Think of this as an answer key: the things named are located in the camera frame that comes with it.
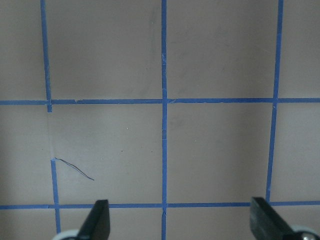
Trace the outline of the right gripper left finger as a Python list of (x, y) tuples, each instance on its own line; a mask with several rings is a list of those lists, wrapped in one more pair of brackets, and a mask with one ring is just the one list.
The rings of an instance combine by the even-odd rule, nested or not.
[(107, 240), (111, 233), (109, 201), (97, 200), (81, 226), (78, 240)]

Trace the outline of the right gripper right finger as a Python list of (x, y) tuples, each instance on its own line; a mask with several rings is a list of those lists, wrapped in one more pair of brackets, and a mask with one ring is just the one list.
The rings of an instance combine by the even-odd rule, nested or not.
[(263, 197), (250, 200), (249, 227), (256, 240), (299, 240), (287, 222)]

